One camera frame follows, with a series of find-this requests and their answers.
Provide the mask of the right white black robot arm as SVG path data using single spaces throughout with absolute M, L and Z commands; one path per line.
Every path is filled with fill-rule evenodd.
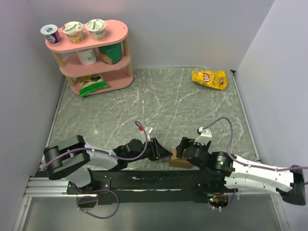
M 209 188 L 254 190 L 279 194 L 284 202 L 306 205 L 305 178 L 300 166 L 274 167 L 252 162 L 228 152 L 209 152 L 211 142 L 199 143 L 183 137 L 176 156 L 205 172 Z

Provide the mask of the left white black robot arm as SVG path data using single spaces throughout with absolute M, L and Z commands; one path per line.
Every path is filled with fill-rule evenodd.
M 83 193 L 95 189 L 95 180 L 85 165 L 120 171 L 131 162 L 142 159 L 157 161 L 172 155 L 156 138 L 147 138 L 146 141 L 132 139 L 125 145 L 106 150 L 86 143 L 81 135 L 52 144 L 43 150 L 43 154 L 46 164 L 42 170 L 47 171 L 50 180 L 67 179 Z

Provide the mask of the brown cardboard box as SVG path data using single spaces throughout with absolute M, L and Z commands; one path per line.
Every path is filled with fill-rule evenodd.
M 178 167 L 178 168 L 184 168 L 184 169 L 191 169 L 193 167 L 193 165 L 187 160 L 176 157 L 176 154 L 177 154 L 176 149 L 172 148 L 170 151 L 172 153 L 172 156 L 170 157 L 170 160 L 168 163 L 170 167 Z

